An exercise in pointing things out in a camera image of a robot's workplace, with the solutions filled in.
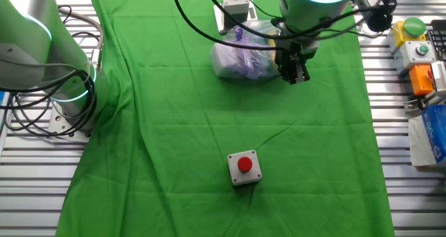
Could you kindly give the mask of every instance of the red push button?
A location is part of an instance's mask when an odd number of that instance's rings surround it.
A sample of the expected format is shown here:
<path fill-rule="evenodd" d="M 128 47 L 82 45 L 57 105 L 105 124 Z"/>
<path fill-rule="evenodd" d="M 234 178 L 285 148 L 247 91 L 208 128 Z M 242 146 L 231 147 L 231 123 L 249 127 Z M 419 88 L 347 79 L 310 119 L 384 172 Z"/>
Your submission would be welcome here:
<path fill-rule="evenodd" d="M 241 157 L 237 162 L 237 166 L 241 172 L 249 172 L 252 168 L 252 160 L 248 157 Z"/>

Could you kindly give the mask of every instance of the clear plastic bag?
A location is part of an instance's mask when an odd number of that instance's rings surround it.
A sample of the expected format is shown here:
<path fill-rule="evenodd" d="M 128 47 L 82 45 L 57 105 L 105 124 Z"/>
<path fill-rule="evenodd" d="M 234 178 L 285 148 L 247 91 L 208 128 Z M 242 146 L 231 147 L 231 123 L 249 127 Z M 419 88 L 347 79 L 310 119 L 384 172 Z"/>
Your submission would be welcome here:
<path fill-rule="evenodd" d="M 245 25 L 249 28 L 274 35 L 279 29 L 274 27 L 270 20 L 250 20 Z M 239 26 L 232 28 L 223 37 L 224 41 L 247 46 L 269 47 L 268 40 L 250 33 Z M 249 78 L 274 77 L 279 73 L 274 63 L 275 51 L 258 51 L 252 49 L 239 49 L 216 43 L 210 51 L 210 62 L 215 74 L 223 78 Z"/>

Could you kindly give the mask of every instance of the green button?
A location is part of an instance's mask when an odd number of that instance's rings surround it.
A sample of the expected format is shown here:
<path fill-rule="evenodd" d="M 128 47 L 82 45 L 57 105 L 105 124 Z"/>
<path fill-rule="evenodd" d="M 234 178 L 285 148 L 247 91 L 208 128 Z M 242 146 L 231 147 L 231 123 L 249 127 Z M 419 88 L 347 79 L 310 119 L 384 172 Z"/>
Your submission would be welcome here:
<path fill-rule="evenodd" d="M 422 20 L 416 17 L 409 17 L 404 21 L 404 31 L 407 32 L 409 36 L 418 37 L 424 34 L 426 31 L 426 25 Z"/>
<path fill-rule="evenodd" d="M 429 48 L 426 45 L 420 46 L 420 51 L 427 53 L 429 51 Z"/>

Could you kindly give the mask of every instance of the white button box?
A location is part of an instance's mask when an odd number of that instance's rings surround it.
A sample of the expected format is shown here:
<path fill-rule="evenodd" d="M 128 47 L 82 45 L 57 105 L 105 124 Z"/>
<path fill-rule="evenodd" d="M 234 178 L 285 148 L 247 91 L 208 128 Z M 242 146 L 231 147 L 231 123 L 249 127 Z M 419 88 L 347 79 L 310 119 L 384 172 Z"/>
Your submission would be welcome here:
<path fill-rule="evenodd" d="M 228 155 L 228 166 L 232 185 L 243 185 L 262 179 L 259 160 L 254 150 Z"/>

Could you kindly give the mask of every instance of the green cloth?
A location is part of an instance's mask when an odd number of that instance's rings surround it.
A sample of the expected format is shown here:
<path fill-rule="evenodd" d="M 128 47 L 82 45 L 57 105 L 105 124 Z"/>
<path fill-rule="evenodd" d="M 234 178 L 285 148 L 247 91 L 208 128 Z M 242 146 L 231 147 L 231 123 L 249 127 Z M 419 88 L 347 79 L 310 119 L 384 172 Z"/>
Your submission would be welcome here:
<path fill-rule="evenodd" d="M 209 0 L 180 2 L 219 37 Z M 111 94 L 57 236 L 394 235 L 357 36 L 321 42 L 310 82 L 225 80 L 173 0 L 93 5 Z M 251 149 L 263 178 L 234 189 L 226 157 Z"/>

